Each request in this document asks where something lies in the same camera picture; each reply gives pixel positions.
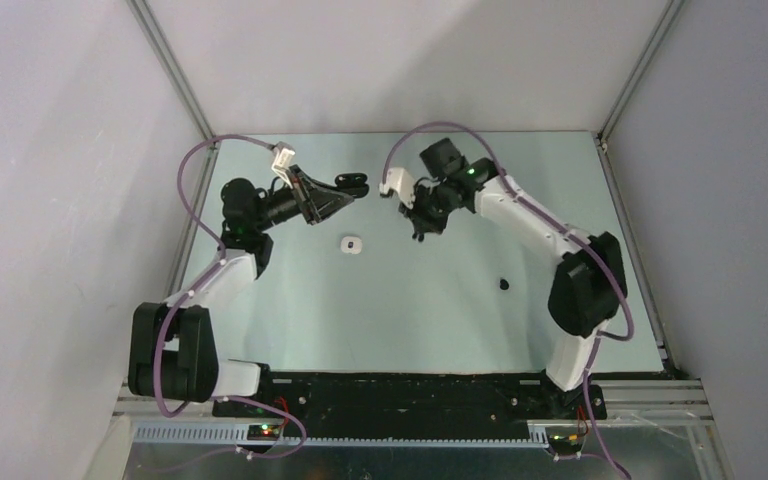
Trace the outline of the white earbud charging case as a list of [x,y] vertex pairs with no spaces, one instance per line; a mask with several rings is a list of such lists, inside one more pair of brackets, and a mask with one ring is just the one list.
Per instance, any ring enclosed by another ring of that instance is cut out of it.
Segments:
[[340,251],[348,255],[358,255],[363,251],[363,241],[357,236],[344,236],[340,241]]

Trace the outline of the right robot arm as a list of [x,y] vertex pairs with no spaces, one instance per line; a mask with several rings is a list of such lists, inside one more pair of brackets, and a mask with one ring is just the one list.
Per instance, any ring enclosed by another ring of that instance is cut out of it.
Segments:
[[444,138],[419,157],[430,184],[391,164],[385,165],[379,184],[381,196],[398,198],[414,240],[442,234],[449,216],[465,209],[512,233],[548,265],[547,308],[561,334],[545,369],[552,383],[543,388],[541,402],[553,417],[570,416],[582,403],[578,387],[592,367],[597,338],[618,312],[630,312],[619,240],[609,232],[594,236],[562,222],[522,190],[493,153],[469,162]]

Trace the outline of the black charging case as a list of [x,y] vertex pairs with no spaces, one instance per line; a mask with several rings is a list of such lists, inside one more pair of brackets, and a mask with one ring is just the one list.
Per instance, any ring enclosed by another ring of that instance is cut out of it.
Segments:
[[368,177],[364,173],[342,173],[335,177],[335,186],[341,190],[368,189]]

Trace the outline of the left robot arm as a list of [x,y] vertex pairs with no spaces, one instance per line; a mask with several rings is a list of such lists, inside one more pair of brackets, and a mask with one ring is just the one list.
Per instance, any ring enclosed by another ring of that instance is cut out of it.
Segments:
[[261,380],[261,364],[221,352],[215,314],[258,280],[272,256],[269,229],[301,217],[319,224],[370,190],[363,173],[342,173],[331,184],[296,165],[280,189],[257,188],[245,178],[220,191],[222,230],[211,263],[188,286],[133,313],[127,385],[142,397],[202,403],[237,396],[252,416],[276,403],[275,388]]

